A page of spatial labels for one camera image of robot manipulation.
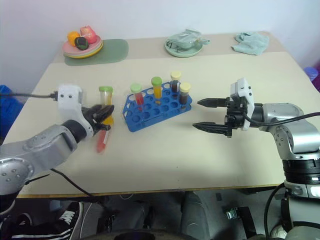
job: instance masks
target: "plate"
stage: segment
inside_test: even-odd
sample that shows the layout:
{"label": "plate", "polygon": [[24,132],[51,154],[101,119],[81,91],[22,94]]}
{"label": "plate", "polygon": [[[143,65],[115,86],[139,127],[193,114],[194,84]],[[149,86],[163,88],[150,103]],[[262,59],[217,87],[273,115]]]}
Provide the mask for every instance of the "plate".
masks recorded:
{"label": "plate", "polygon": [[71,46],[68,41],[66,41],[63,46],[62,50],[65,54],[70,54],[70,55],[83,55],[90,53],[92,50],[94,50],[97,46],[101,45],[101,38],[97,35],[97,39],[95,43],[89,44],[89,47],[86,50],[80,50],[76,48],[75,46]]}
{"label": "plate", "polygon": [[168,40],[164,43],[165,49],[168,51],[169,54],[178,57],[178,58],[189,58],[194,55],[197,55],[203,48],[201,43],[196,43],[193,47],[189,49],[180,48],[175,45],[173,42]]}
{"label": "plate", "polygon": [[97,54],[103,48],[103,46],[104,46],[104,42],[101,43],[101,46],[97,50],[90,52],[87,55],[74,56],[74,55],[68,55],[67,53],[65,53],[64,55],[72,59],[85,59]]}

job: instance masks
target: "green cap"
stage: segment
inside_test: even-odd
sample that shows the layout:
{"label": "green cap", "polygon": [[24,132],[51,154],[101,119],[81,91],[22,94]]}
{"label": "green cap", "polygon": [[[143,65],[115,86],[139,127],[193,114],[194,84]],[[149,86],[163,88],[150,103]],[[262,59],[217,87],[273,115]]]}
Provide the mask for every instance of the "green cap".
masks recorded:
{"label": "green cap", "polygon": [[139,83],[132,83],[130,89],[133,94],[137,94],[141,92],[142,86]]}
{"label": "green cap", "polygon": [[159,77],[159,76],[154,76],[154,77],[151,79],[151,83],[152,83],[152,86],[154,86],[154,87],[161,86],[161,84],[162,84],[162,79],[161,79],[161,77]]}
{"label": "green cap", "polygon": [[114,89],[112,86],[100,86],[99,87],[99,92],[108,92],[108,93],[113,93]]}

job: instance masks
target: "green placemat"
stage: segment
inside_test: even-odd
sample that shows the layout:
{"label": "green placemat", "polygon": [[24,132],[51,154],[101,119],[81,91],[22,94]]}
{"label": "green placemat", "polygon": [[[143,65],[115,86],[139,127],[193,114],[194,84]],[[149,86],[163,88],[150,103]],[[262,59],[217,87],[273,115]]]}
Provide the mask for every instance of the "green placemat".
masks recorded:
{"label": "green placemat", "polygon": [[83,59],[64,56],[64,62],[69,66],[116,63],[126,59],[128,51],[129,45],[126,40],[108,39],[103,40],[103,47],[97,54]]}

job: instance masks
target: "robotic arm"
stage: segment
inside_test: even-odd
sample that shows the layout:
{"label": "robotic arm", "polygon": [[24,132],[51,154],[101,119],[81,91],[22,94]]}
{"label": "robotic arm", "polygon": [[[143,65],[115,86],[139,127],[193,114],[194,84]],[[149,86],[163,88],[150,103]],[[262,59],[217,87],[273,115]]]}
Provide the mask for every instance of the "robotic arm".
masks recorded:
{"label": "robotic arm", "polygon": [[62,164],[80,141],[111,128],[101,122],[112,114],[114,106],[82,107],[78,86],[60,87],[57,101],[65,119],[62,125],[50,126],[28,140],[0,146],[1,215],[12,209],[20,190],[34,175]]}
{"label": "robotic arm", "polygon": [[199,130],[228,138],[238,128],[259,128],[272,134],[285,175],[286,196],[281,203],[285,230],[301,225],[320,229],[320,133],[304,119],[303,111],[290,103],[254,103],[245,78],[231,85],[230,97],[205,98],[198,104],[227,108],[224,125],[194,123]]}

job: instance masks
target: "white wall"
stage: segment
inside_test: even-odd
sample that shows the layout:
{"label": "white wall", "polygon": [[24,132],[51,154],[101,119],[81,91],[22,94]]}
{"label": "white wall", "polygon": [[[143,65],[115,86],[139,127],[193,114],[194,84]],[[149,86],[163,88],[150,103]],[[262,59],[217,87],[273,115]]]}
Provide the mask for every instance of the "white wall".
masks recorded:
{"label": "white wall", "polygon": [[302,67],[320,59],[320,0],[1,0],[0,84],[31,92],[84,25],[104,39],[270,31]]}

